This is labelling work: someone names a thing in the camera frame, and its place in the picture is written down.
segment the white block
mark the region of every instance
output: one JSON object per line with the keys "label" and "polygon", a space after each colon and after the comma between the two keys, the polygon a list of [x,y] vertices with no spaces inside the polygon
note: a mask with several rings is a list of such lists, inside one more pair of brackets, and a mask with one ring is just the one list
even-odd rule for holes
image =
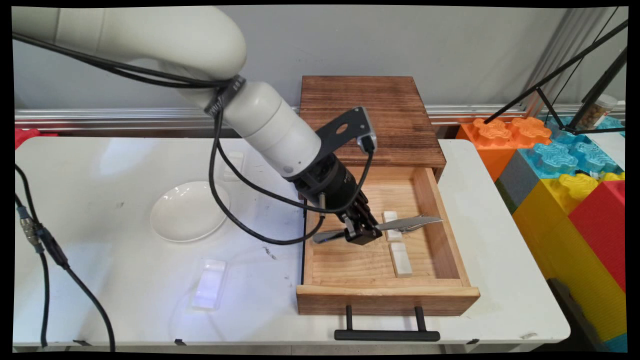
{"label": "white block", "polygon": [[225,261],[207,259],[202,275],[198,281],[191,306],[206,310],[217,310],[224,286],[227,263]]}
{"label": "white block", "polygon": [[[242,174],[244,154],[242,152],[232,151],[227,155],[227,157],[229,158],[229,161],[231,161],[231,164],[233,164],[234,167]],[[225,165],[225,174],[224,174],[223,180],[224,181],[240,181],[240,179],[238,179],[238,177],[234,174],[234,172],[231,171],[231,168],[229,168],[229,166],[227,165]]]}
{"label": "white block", "polygon": [[[390,222],[398,219],[398,214],[395,211],[384,211],[382,213],[382,221]],[[385,230],[385,236],[387,241],[402,240],[402,233],[398,230]]]}
{"label": "white block", "polygon": [[406,246],[403,242],[393,241],[389,243],[391,251],[391,261],[394,263],[394,271],[396,277],[411,277],[411,263],[409,262],[409,254],[406,252]]}

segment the gray wall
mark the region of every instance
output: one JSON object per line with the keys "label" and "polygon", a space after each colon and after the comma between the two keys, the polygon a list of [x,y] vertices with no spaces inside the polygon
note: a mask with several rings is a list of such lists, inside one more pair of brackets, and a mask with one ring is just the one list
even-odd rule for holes
{"label": "gray wall", "polygon": [[[272,84],[291,105],[300,103],[302,75],[413,76],[426,104],[505,103],[524,87],[565,11],[377,5],[220,8],[246,38],[248,60],[241,74]],[[13,62],[18,108],[191,107],[172,89],[122,79],[15,41]]]}
{"label": "gray wall", "polygon": [[[605,12],[603,18],[592,25],[591,32],[587,37],[587,42],[582,46],[587,47],[591,45],[595,40],[598,32],[602,29],[602,26],[607,22],[607,19],[613,13],[615,7],[610,7]],[[606,28],[602,31],[600,36],[608,33],[616,26],[620,25],[625,19],[629,18],[629,7],[621,6],[618,11],[613,15],[611,21],[607,24]],[[615,37],[611,38],[606,43],[602,44],[598,49],[595,49],[592,53],[588,54],[578,69],[575,71],[566,88],[562,91],[558,97],[557,103],[580,103],[582,98],[587,94],[589,89],[598,81],[598,78],[604,73],[604,71],[611,65],[613,60],[618,57],[620,51],[627,46],[627,33],[628,30],[624,29],[618,33]],[[566,73],[570,74],[573,70],[571,67]],[[566,78],[560,82],[558,90],[562,87],[562,84],[566,81]],[[605,94],[611,95],[618,100],[626,99],[626,85],[627,85],[627,66],[624,66],[618,75],[611,81],[611,84],[605,90]]]}

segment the metal utensil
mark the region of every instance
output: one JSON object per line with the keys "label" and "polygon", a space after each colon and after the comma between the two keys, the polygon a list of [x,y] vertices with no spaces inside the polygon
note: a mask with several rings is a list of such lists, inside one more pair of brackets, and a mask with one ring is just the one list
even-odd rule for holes
{"label": "metal utensil", "polygon": [[[418,215],[416,217],[411,218],[402,218],[398,220],[393,220],[389,222],[385,222],[382,224],[376,225],[378,230],[398,230],[401,233],[409,233],[411,231],[416,231],[426,224],[430,224],[432,222],[441,222],[441,218],[437,217],[426,217],[425,214]],[[344,230],[335,230],[335,231],[323,231],[321,233],[316,233],[313,235],[312,240],[314,243],[324,243],[327,241],[336,240],[339,238],[345,237]]]}

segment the gray foam block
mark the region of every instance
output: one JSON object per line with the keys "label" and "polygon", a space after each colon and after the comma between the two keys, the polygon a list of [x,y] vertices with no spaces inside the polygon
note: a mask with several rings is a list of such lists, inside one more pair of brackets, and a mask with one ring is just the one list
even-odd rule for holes
{"label": "gray foam block", "polygon": [[516,150],[500,175],[500,182],[516,206],[520,206],[534,186],[538,184],[538,176],[524,159],[522,151],[523,149]]}

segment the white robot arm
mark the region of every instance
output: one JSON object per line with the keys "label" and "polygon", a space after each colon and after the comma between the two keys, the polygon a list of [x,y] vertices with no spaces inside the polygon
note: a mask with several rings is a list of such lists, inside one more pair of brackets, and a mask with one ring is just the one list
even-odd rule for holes
{"label": "white robot arm", "polygon": [[[163,71],[229,79],[246,61],[244,36],[213,6],[159,8],[12,7],[16,33],[116,61],[157,60]],[[179,92],[205,108],[209,89]],[[225,122],[284,177],[304,170],[320,139],[267,83],[246,83],[225,107]]]}
{"label": "white robot arm", "polygon": [[[240,29],[213,6],[90,9],[13,6],[12,31],[109,60],[157,60],[165,73],[199,80],[233,78],[246,60]],[[363,245],[380,237],[381,231],[375,227],[378,223],[360,191],[362,182],[357,185],[333,154],[349,140],[347,135],[336,135],[337,128],[314,132],[267,83],[236,84],[237,92],[230,101],[215,103],[224,108],[223,120],[311,203],[334,209],[331,212],[349,229],[347,241]],[[204,110],[214,104],[212,99],[222,98],[214,89],[179,92]],[[366,110],[353,109],[359,110],[353,113],[361,120],[355,126],[359,133],[349,130],[350,126],[345,133],[357,137],[361,149],[372,156],[375,134]],[[319,133],[323,139],[342,136],[343,142],[323,143]]]}

